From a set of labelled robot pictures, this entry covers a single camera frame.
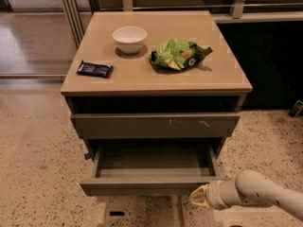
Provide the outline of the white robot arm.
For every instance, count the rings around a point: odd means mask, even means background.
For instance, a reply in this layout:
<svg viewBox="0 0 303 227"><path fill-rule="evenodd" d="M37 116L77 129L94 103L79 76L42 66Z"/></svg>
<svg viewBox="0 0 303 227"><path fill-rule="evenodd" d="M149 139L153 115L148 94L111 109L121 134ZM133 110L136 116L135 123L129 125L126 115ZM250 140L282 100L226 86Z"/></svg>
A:
<svg viewBox="0 0 303 227"><path fill-rule="evenodd" d="M217 210L234 205L275 205L303 220L303 193L278 185L254 170L241 171L235 179L203 184L190 194L189 199L194 205Z"/></svg>

